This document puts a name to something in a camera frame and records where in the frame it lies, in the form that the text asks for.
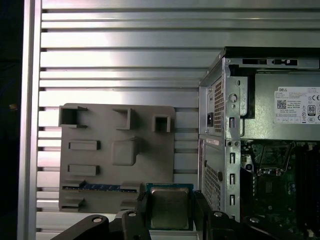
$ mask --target qr code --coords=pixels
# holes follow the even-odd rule
[[[277,109],[287,109],[287,100],[277,100],[276,101]]]

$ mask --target aluminum slatted wall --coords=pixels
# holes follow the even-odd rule
[[[196,185],[197,86],[220,48],[320,47],[320,3],[312,0],[42,0],[41,7],[37,1],[32,104],[39,112],[32,123],[38,132],[30,140],[37,178],[29,186],[29,239],[35,227],[36,239],[48,240],[86,216],[58,208],[59,105],[175,107],[174,181]]]

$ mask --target white label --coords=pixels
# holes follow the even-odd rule
[[[214,144],[214,145],[219,146],[219,141],[218,140],[207,139],[206,142],[209,143],[209,144]]]
[[[274,117],[276,124],[320,124],[320,87],[279,87]]]

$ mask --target ventilation holes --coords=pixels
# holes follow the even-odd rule
[[[220,80],[214,86],[214,131],[216,133],[222,132],[222,115],[225,107],[223,81]]]
[[[218,172],[207,165],[204,173],[203,195],[211,209],[220,211],[221,188],[218,180]]]

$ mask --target dark background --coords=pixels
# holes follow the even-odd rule
[[[16,239],[23,0],[0,0],[0,238]]]

